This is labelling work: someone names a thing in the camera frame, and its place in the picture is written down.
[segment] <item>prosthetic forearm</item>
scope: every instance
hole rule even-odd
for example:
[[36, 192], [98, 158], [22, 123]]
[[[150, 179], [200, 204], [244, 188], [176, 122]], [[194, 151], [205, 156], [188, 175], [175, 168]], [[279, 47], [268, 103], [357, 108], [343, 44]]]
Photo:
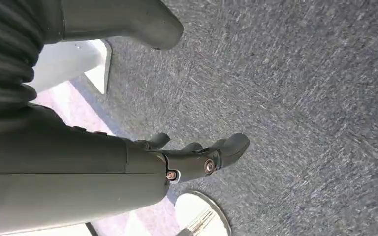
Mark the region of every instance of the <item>prosthetic forearm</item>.
[[159, 150], [159, 134], [131, 141], [66, 126], [30, 104], [32, 67], [45, 43], [132, 36], [156, 49], [182, 35], [158, 0], [0, 0], [0, 234], [87, 222], [160, 201], [170, 183], [212, 174], [238, 160], [243, 134], [210, 148]]

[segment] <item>pink floor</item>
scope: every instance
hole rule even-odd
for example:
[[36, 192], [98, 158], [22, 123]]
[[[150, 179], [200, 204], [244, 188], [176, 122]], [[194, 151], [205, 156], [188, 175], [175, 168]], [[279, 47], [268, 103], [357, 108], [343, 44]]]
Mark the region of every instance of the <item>pink floor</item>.
[[[70, 82], [40, 93], [35, 103], [55, 110], [67, 125], [112, 134]], [[92, 224], [100, 236], [175, 236], [180, 229], [174, 206], [168, 198], [155, 205], [101, 219]]]

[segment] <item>prosthetic arm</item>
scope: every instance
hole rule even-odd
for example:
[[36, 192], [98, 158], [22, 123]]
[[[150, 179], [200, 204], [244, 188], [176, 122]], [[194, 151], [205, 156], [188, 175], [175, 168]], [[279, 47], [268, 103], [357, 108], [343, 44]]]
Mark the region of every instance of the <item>prosthetic arm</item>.
[[208, 176], [243, 155], [243, 134], [209, 148], [160, 150], [166, 134], [133, 142], [91, 133], [29, 103], [36, 92], [23, 83], [46, 43], [122, 35], [170, 49], [182, 32], [159, 0], [0, 0], [0, 235], [151, 205], [170, 183]]

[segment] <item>gray carpet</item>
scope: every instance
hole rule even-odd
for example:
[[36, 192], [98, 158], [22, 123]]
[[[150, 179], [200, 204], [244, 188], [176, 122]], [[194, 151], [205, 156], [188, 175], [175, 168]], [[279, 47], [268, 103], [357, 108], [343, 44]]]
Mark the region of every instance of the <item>gray carpet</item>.
[[244, 132], [235, 166], [181, 184], [224, 209], [236, 236], [378, 235], [378, 0], [167, 0], [171, 51], [113, 48], [109, 116], [169, 148]]

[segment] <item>robotic hand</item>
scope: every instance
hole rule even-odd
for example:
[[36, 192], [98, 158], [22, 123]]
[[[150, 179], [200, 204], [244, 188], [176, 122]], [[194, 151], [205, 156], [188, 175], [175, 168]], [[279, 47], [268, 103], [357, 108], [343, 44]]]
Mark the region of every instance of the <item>robotic hand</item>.
[[23, 83], [46, 43], [130, 36], [175, 46], [182, 24], [160, 0], [0, 0], [0, 235], [88, 222], [159, 202], [170, 183], [237, 161], [243, 134], [209, 148], [159, 150], [169, 138], [131, 141], [66, 126], [29, 103]]

